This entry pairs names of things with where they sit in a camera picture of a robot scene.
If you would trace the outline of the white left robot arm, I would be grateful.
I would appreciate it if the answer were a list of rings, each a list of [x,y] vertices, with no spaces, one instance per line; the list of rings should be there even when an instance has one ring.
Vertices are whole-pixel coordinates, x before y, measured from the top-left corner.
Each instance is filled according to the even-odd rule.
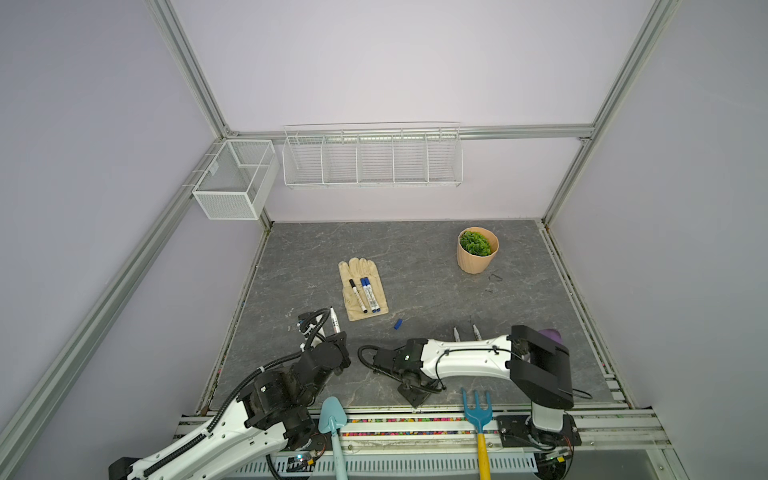
[[[144,458],[122,457],[111,479],[221,479],[255,459],[307,446],[318,434],[309,408],[351,364],[347,334],[276,359],[249,374],[212,418]]]

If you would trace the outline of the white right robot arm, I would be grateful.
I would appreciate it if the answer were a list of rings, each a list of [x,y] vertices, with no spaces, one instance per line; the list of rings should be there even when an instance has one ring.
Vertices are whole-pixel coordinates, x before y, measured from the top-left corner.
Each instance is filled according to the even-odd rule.
[[[575,404],[570,351],[556,330],[514,325],[509,334],[493,339],[416,338],[396,349],[364,345],[357,356],[366,368],[397,381],[412,407],[444,391],[448,378],[509,380],[530,400],[531,413],[504,421],[504,438],[540,451],[581,444],[567,413]]]

